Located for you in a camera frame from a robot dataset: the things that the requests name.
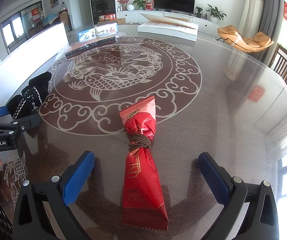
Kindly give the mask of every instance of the tv cabinet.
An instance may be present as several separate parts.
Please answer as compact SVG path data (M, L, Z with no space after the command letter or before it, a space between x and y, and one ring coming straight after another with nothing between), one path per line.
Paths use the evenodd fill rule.
M142 14L150 14L156 15L161 17L173 17L178 19L185 19L188 20L190 23L199 24L198 32L205 33L212 37L218 37L217 29L221 26L217 23L213 23L211 21L197 18L195 16L189 16L186 14L181 13L170 13L170 12L163 12L163 11L145 11L145 10L133 10L133 11L119 11L117 12L117 18L125 18L126 23L144 23L148 22Z

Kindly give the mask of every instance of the flower vase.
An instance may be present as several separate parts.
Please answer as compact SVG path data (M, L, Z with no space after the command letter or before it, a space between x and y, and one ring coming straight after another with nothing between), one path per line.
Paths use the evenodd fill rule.
M128 4L127 5L127 10L128 11L133 11L134 10L134 5L133 4Z
M213 23L218 23L219 19L217 17L213 17L213 15L210 16L210 21L212 21Z

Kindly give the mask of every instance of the blue gripper pad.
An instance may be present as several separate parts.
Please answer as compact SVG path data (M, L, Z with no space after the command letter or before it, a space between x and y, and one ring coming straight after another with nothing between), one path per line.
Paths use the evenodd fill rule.
M7 106L0 107L0 116L6 116L8 114L10 114L10 113L8 111Z
M217 163L212 159L208 153L202 153L198 157L198 168L201 174L204 176L205 181L210 187L213 196L219 204L227 205L230 200L230 193L232 191L232 183L229 181L230 175L227 171L218 166ZM219 174L225 172L224 178Z
M80 193L80 190L87 180L89 174L91 173L94 167L94 154L92 152L84 152L84 154L80 157L80 159L76 162L75 165L78 165L72 176L67 180L63 187L62 191L62 199L66 206L71 203L74 203Z

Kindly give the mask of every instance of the brown string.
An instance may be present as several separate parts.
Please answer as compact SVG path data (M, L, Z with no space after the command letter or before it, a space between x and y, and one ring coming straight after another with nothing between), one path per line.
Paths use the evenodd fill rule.
M139 149L141 147L151 149L151 141L147 136L144 136L141 133L135 133L132 138L131 142L128 144L129 152L132 152L135 149Z

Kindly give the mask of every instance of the curtain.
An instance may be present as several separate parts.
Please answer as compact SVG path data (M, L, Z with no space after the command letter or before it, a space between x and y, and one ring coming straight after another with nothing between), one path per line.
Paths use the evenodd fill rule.
M245 38L253 38L258 32L264 0L246 0L238 31Z
M280 7L279 0L265 0L260 25L258 28L258 32L263 32L267 36L271 37L271 39L273 37L276 39L276 40L272 39L275 42L275 44L273 45L273 51L276 48L277 38L279 36L281 28L281 24L277 25L278 18L280 18L278 17L278 15L280 14L279 7ZM257 60L264 62L264 59L267 57L268 51L269 51L268 49L265 49L263 51L253 53L252 56Z

